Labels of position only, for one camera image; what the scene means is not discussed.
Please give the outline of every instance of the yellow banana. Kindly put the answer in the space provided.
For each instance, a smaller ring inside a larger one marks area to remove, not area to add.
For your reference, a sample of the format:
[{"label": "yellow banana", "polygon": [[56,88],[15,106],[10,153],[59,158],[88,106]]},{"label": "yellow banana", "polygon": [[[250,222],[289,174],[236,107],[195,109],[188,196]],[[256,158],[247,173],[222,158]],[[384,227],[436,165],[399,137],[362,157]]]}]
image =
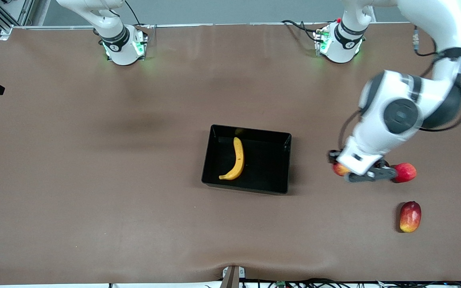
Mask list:
[{"label": "yellow banana", "polygon": [[236,153],[236,163],[227,174],[218,176],[220,180],[234,180],[243,172],[245,156],[243,155],[243,144],[238,137],[234,137],[234,152]]}]

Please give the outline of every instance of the black plastic bin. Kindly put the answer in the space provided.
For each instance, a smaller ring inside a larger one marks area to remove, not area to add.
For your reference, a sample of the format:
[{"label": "black plastic bin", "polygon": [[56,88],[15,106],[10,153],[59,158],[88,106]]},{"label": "black plastic bin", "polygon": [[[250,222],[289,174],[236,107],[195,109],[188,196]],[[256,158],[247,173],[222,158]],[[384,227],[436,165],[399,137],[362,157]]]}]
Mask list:
[{"label": "black plastic bin", "polygon": [[[235,180],[220,180],[236,162],[234,137],[243,143],[245,168]],[[289,182],[291,134],[212,125],[202,182],[208,186],[269,194],[285,194]]]}]

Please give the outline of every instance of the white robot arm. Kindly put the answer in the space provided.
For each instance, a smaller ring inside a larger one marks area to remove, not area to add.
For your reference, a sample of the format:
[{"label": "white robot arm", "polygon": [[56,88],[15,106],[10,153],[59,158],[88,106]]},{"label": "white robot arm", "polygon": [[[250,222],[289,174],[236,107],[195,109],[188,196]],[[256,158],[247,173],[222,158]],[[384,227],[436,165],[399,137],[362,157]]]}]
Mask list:
[{"label": "white robot arm", "polygon": [[432,79],[384,71],[373,77],[360,96],[360,122],[348,137],[337,162],[353,177],[375,180],[377,161],[410,139],[419,129],[453,120],[461,107],[461,0],[343,0],[346,11],[327,39],[335,62],[351,60],[370,22],[363,5],[397,6],[410,22],[435,41]]},{"label": "white robot arm", "polygon": [[145,56],[146,36],[132,25],[124,25],[112,9],[124,0],[56,0],[92,24],[102,39],[106,54],[119,65],[133,64]]}]

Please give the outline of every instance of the metal frame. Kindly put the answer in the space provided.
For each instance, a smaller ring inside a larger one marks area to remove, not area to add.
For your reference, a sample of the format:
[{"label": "metal frame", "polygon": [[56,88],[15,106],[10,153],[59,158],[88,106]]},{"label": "metal frame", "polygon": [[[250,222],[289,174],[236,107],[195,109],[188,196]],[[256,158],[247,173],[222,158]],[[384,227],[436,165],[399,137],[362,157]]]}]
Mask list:
[{"label": "metal frame", "polygon": [[9,34],[13,26],[24,26],[29,18],[29,11],[35,0],[24,0],[24,5],[17,19],[0,5],[0,29],[2,34]]},{"label": "metal frame", "polygon": [[230,266],[223,277],[220,288],[239,288],[239,267]]},{"label": "metal frame", "polygon": [[[400,23],[410,23],[410,22],[372,22],[371,24],[400,24]],[[248,23],[250,25],[285,25],[284,23],[278,22],[252,22]],[[312,22],[306,24],[325,24],[325,22]],[[213,26],[219,24],[164,24],[164,25],[142,25],[141,27],[145,28],[167,28],[167,27],[194,27],[194,26]],[[93,26],[27,26],[27,27],[18,27],[19,29],[26,29],[26,30],[91,30]]]}]

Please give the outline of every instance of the black cable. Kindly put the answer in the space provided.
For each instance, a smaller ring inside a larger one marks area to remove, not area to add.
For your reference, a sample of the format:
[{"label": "black cable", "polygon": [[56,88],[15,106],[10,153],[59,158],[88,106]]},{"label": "black cable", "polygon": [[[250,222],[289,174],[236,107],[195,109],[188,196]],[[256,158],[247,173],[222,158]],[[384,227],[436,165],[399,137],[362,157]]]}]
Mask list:
[{"label": "black cable", "polygon": [[331,280],[331,279],[323,279],[323,280],[331,282],[331,283],[335,283],[335,284],[337,284],[339,286],[339,288],[342,288],[341,285],[346,287],[346,288],[351,288],[350,286],[348,286],[348,285],[346,285],[346,284],[344,284],[342,282],[337,282],[337,281],[334,281],[334,280]]},{"label": "black cable", "polygon": [[300,22],[300,25],[296,24],[295,22],[291,21],[291,20],[284,20],[282,21],[282,23],[290,23],[290,24],[293,24],[296,28],[298,29],[302,29],[303,31],[305,31],[305,34],[307,34],[307,37],[309,37],[312,41],[314,42],[319,42],[319,43],[323,43],[322,40],[319,40],[319,39],[315,39],[314,37],[312,37],[309,32],[311,33],[315,33],[316,30],[313,30],[313,29],[309,29],[307,27],[305,27],[305,24],[303,21]]},{"label": "black cable", "polygon": [[134,12],[133,8],[131,8],[131,5],[129,5],[128,0],[126,0],[125,2],[126,2],[126,5],[129,7],[129,9],[131,10],[131,13],[133,13],[133,16],[135,16],[135,19],[136,19],[135,25],[142,25],[142,23],[140,23],[140,20],[138,20],[138,17],[136,17],[136,13]]},{"label": "black cable", "polygon": [[426,68],[426,70],[421,73],[421,75],[419,75],[420,77],[426,77],[426,75],[428,75],[428,73],[430,73],[430,71],[433,69],[433,66],[435,65],[435,62],[437,62],[437,59],[434,59],[432,60],[430,66],[428,66],[428,68]]},{"label": "black cable", "polygon": [[330,286],[330,287],[332,287],[332,288],[336,288],[334,285],[332,285],[332,284],[330,284],[330,283],[322,283],[321,285],[316,286],[316,288],[321,288],[321,287],[323,287],[323,286],[325,286],[325,285],[326,285],[326,286]]},{"label": "black cable", "polygon": [[[93,32],[95,35],[99,36],[99,32],[97,32],[97,30],[96,30],[95,28],[92,29],[92,32]],[[99,39],[99,41],[97,42],[97,44],[102,45],[102,39]]]},{"label": "black cable", "polygon": [[344,121],[343,125],[341,126],[341,131],[339,132],[339,138],[337,140],[337,145],[339,147],[339,150],[344,149],[344,143],[343,143],[343,138],[344,138],[344,132],[346,132],[346,128],[348,125],[350,125],[350,122],[357,117],[357,115],[360,113],[360,109],[355,111],[346,121]]},{"label": "black cable", "polygon": [[113,11],[113,10],[111,10],[111,9],[110,9],[109,11],[110,11],[110,13],[112,13],[113,15],[115,15],[115,16],[117,16],[117,17],[120,17],[120,15],[118,15],[117,13],[115,13],[115,11]]},{"label": "black cable", "polygon": [[414,52],[417,56],[421,56],[421,57],[426,57],[426,56],[431,56],[431,55],[436,55],[437,54],[437,44],[435,43],[435,40],[433,40],[433,52],[431,53],[426,53],[426,54],[421,54],[419,53],[419,48],[418,49],[415,49],[414,48]]},{"label": "black cable", "polygon": [[302,26],[296,24],[295,22],[293,22],[293,21],[291,21],[291,20],[284,20],[284,21],[282,21],[282,23],[284,23],[284,24],[285,24],[285,23],[290,23],[290,24],[293,24],[293,25],[294,25],[296,28],[298,28],[298,29],[307,30],[307,31],[309,31],[309,32],[316,32],[316,30],[304,29]]},{"label": "black cable", "polygon": [[[460,90],[460,94],[461,94],[461,84],[460,83],[456,83],[455,86]],[[442,132],[442,131],[448,131],[448,130],[451,130],[453,128],[456,128],[458,125],[461,124],[461,115],[460,115],[460,118],[451,126],[448,126],[446,128],[440,128],[440,129],[426,129],[426,128],[419,128],[419,130],[421,131],[425,131],[425,132]]]},{"label": "black cable", "polygon": [[392,281],[384,281],[384,284],[388,284],[388,286],[385,286],[385,288],[427,288],[428,286],[436,284],[436,283],[438,283],[438,281],[430,282],[427,284],[416,284],[413,282],[399,283],[399,282],[392,282]]},{"label": "black cable", "polygon": [[312,36],[309,34],[309,31],[307,30],[307,27],[305,27],[305,24],[304,24],[304,22],[303,22],[303,21],[302,21],[302,22],[300,22],[300,24],[302,24],[302,26],[303,26],[303,30],[305,31],[305,34],[307,34],[307,37],[309,37],[309,38],[310,38],[312,41],[314,41],[314,42],[323,43],[323,41],[322,41],[322,40],[316,40],[315,38],[313,38],[313,37],[312,37]]}]

